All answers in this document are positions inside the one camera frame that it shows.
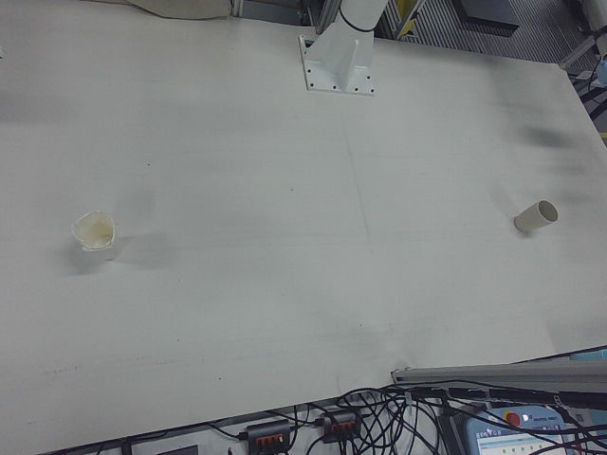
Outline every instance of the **connector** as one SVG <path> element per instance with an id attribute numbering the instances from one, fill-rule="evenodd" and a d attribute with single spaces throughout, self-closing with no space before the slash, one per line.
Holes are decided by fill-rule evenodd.
<path id="1" fill-rule="evenodd" d="M 247 427 L 248 455 L 275 455 L 289 450 L 291 427 L 288 420 Z"/>
<path id="2" fill-rule="evenodd" d="M 326 412 L 322 415 L 322 441 L 325 444 L 347 441 L 360 436 L 360 414 L 346 409 Z"/>

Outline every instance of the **crumpled paper cup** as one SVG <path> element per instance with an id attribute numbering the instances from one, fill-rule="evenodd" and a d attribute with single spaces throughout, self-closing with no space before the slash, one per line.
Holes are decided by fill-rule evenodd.
<path id="1" fill-rule="evenodd" d="M 72 233 L 84 251 L 103 251 L 114 246 L 116 223 L 109 213 L 95 210 L 74 223 Z"/>

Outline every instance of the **mounting plate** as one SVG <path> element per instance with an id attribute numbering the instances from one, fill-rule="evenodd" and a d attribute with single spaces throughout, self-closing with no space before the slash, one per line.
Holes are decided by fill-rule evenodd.
<path id="1" fill-rule="evenodd" d="M 348 87 L 340 86 L 338 77 L 327 71 L 322 62 L 312 62 L 306 59 L 306 51 L 309 44 L 314 42 L 313 38 L 300 35 L 300 53 L 302 55 L 303 75 L 308 90 L 316 92 L 347 93 L 351 95 L 364 95 L 373 97 L 376 93 L 371 72 L 366 66 L 355 66 Z"/>

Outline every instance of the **metal bar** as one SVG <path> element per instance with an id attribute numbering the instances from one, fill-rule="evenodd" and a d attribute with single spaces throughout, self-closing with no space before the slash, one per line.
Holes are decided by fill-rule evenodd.
<path id="1" fill-rule="evenodd" d="M 607 110 L 607 102 L 604 105 L 603 111 Z M 453 387 L 469 387 L 466 381 L 472 381 L 552 392 L 605 392 L 607 361 L 572 362 L 556 359 L 508 365 L 396 370 L 392 373 L 392 378 L 397 384 L 441 381 L 450 382 Z"/>
<path id="2" fill-rule="evenodd" d="M 565 56 L 564 59 L 559 63 L 560 69 L 567 69 L 569 66 L 576 62 L 582 55 L 588 52 L 592 46 L 595 45 L 595 37 L 589 36 L 582 41 L 575 49 Z"/>

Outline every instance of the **metal grating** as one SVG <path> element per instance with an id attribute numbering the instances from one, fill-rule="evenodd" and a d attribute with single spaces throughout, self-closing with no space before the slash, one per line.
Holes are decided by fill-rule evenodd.
<path id="1" fill-rule="evenodd" d="M 509 38 L 466 30 L 451 0 L 428 0 L 414 35 L 402 41 L 556 64 L 586 38 L 562 0 L 510 0 L 510 4 L 521 26 Z M 596 63 L 589 51 L 571 67 L 592 70 Z"/>

